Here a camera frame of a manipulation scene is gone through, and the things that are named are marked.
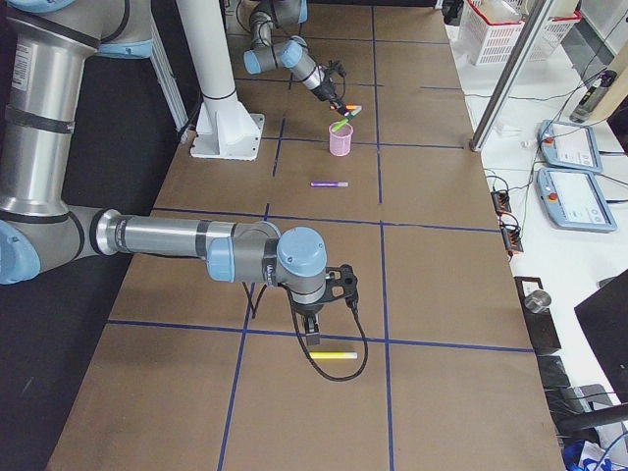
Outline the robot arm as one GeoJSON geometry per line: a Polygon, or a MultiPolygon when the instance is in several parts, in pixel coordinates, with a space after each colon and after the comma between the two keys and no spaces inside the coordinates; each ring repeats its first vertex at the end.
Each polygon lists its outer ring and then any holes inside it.
{"type": "Polygon", "coordinates": [[[285,26],[297,26],[308,19],[306,1],[260,1],[251,11],[248,26],[250,47],[243,53],[247,72],[259,75],[278,69],[290,70],[293,78],[302,83],[319,101],[328,102],[332,110],[345,116],[349,110],[338,94],[333,75],[345,83],[346,72],[340,61],[319,63],[311,54],[307,42],[298,35],[290,35],[281,43],[274,43],[272,32],[285,26]]]}
{"type": "Polygon", "coordinates": [[[249,160],[217,1],[1,5],[1,352],[98,339],[180,137],[150,59],[159,14],[208,128],[204,162],[249,160]]]}

